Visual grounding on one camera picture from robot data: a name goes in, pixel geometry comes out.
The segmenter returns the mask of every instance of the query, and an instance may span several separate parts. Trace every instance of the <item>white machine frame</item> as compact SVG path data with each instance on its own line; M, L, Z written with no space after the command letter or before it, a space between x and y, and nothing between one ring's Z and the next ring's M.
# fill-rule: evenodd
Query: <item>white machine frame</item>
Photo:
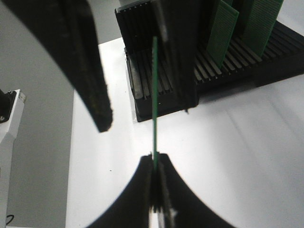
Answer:
M14 105L7 122L0 123L0 228L6 227L13 144L17 137L26 96L15 91Z

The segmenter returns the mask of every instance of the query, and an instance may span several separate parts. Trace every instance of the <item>black pcb rack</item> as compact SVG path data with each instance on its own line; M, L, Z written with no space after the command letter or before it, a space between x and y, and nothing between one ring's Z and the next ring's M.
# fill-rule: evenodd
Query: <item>black pcb rack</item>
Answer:
M130 85L137 120L151 119L152 37L160 36L150 0L118 8L116 18L125 43ZM163 48L159 50L159 116L181 110L174 95L169 66ZM206 41L198 41L195 85L199 94L229 82L246 79L266 85L304 73L304 37L280 22L275 27L262 57L257 56L234 35L224 64L219 69L206 52Z

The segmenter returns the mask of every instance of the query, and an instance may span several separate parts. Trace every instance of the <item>green pcb in rack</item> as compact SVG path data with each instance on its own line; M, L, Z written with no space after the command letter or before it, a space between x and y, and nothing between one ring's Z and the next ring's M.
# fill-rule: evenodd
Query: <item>green pcb in rack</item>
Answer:
M237 10L223 0L219 1L207 44L207 51L219 68L223 64L238 15Z
M283 0L255 0L243 33L243 42L262 57Z

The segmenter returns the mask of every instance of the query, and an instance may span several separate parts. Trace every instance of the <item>gray floor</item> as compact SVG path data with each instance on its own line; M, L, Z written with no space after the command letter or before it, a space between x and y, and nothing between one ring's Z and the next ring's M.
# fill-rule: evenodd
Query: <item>gray floor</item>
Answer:
M136 0L88 0L98 35L99 44L121 37L114 10Z
M2 1L0 22L0 87L27 96L12 156L10 225L64 228L74 90Z

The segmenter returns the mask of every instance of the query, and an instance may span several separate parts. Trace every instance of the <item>green circuit board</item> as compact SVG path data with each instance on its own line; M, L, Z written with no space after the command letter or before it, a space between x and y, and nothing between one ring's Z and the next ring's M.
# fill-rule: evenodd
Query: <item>green circuit board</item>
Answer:
M157 37L153 37L152 46L152 119L153 119L153 164L154 170L157 170L158 154L157 154L157 81L158 81L158 41Z
M207 51L219 68L222 67L238 15L237 10L223 0L219 1L207 44Z
M283 0L255 0L245 25L243 42L262 57Z
M228 5L232 5L233 0L222 0L223 2L227 3ZM215 0L214 1L214 5L213 5L213 10L212 10L212 14L210 17L210 22L209 22L209 27L212 28L214 20L215 20L215 15L218 11L218 7L219 7L219 3L221 2L221 0Z

